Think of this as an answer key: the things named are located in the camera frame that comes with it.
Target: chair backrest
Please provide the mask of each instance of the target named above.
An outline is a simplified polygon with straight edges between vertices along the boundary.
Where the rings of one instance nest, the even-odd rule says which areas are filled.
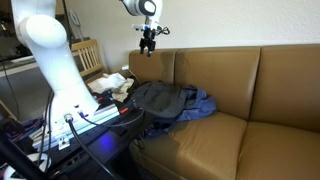
[[[96,39],[74,43],[72,44],[71,51],[80,75],[83,78],[89,76],[84,79],[102,74],[105,71]]]

